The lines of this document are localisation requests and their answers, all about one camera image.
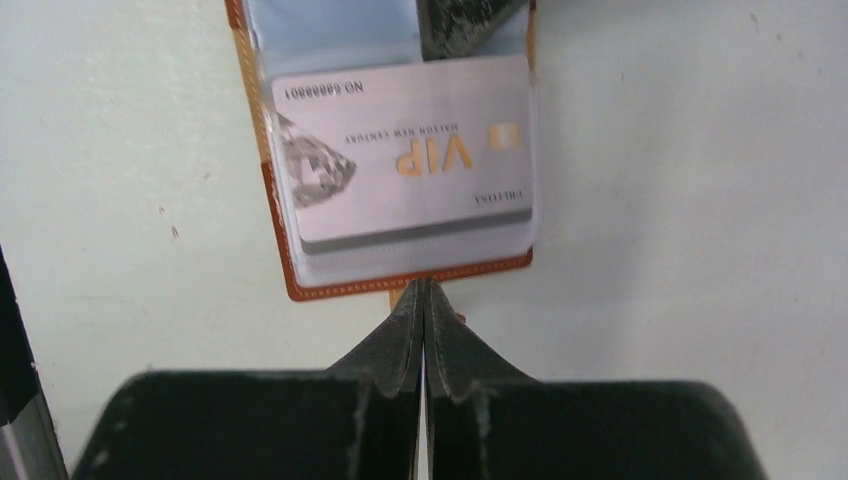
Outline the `brown leather card holder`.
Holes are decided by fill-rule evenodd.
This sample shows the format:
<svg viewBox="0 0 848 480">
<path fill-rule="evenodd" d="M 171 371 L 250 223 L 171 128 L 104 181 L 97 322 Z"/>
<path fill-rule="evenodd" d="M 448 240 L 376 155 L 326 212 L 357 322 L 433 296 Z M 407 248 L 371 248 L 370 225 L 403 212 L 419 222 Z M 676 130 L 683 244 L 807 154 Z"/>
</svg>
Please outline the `brown leather card holder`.
<svg viewBox="0 0 848 480">
<path fill-rule="evenodd" d="M 294 301 L 398 289 L 417 276 L 446 280 L 484 275 L 522 268 L 532 261 L 540 223 L 536 5 L 529 1 L 529 7 L 471 55 L 424 61 L 415 2 L 226 3 L 286 289 Z M 509 54 L 524 55 L 531 72 L 535 186 L 530 219 L 317 254 L 303 249 L 272 98 L 277 78 Z"/>
</svg>

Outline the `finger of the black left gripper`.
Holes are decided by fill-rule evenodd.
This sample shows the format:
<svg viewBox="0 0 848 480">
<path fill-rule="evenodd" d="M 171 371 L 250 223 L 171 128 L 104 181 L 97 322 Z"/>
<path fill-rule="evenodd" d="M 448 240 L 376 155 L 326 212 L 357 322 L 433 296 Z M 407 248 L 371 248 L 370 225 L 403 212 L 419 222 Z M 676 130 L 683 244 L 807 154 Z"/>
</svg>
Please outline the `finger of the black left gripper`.
<svg viewBox="0 0 848 480">
<path fill-rule="evenodd" d="M 469 56 L 529 6 L 520 0 L 418 0 L 422 59 Z"/>
</svg>

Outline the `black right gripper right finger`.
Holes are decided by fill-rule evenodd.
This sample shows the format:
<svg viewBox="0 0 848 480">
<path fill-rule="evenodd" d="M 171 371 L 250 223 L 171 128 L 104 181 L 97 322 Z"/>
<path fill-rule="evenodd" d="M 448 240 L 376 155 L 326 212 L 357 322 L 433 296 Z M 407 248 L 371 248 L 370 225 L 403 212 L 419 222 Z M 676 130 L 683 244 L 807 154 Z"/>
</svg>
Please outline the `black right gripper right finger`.
<svg viewBox="0 0 848 480">
<path fill-rule="evenodd" d="M 443 287 L 425 282 L 424 375 L 432 479 L 487 479 L 490 397 L 502 384 L 535 384 L 461 319 Z"/>
</svg>

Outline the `silver VIP credit card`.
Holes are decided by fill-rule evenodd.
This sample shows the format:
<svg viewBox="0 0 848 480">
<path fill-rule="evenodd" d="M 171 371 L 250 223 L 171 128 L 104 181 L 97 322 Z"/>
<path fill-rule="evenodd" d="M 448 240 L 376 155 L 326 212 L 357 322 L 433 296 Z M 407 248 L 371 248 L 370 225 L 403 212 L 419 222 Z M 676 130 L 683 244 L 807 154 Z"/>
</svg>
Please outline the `silver VIP credit card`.
<svg viewBox="0 0 848 480">
<path fill-rule="evenodd" d="M 272 98 L 308 253 L 532 215 L 522 54 L 280 77 Z"/>
</svg>

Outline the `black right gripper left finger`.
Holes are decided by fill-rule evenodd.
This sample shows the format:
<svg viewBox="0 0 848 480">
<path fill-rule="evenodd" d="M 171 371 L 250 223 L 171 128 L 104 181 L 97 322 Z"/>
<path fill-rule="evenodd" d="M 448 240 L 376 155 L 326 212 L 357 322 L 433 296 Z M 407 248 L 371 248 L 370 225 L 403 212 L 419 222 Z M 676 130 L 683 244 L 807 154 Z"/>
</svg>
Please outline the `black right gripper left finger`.
<svg viewBox="0 0 848 480">
<path fill-rule="evenodd" d="M 326 369 L 357 381 L 348 479 L 417 477 L 424 281 L 410 281 L 388 317 Z"/>
</svg>

